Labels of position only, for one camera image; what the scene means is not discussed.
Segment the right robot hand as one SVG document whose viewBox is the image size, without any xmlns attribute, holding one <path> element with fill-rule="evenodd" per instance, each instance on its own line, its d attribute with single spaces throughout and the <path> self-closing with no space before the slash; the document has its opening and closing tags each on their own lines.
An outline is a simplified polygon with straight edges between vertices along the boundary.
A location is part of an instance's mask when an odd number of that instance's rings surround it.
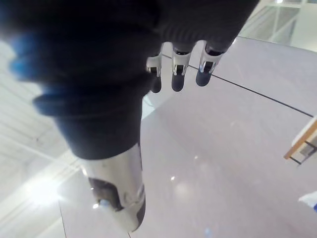
<svg viewBox="0 0 317 238">
<path fill-rule="evenodd" d="M 16 56 L 19 81 L 80 159 L 99 205 L 126 232 L 143 222 L 140 125 L 143 98 L 159 92 L 161 48 L 173 46 L 180 91 L 191 51 L 205 41 L 198 85 L 256 8 L 256 0 L 3 0 L 0 37 Z"/>
</svg>

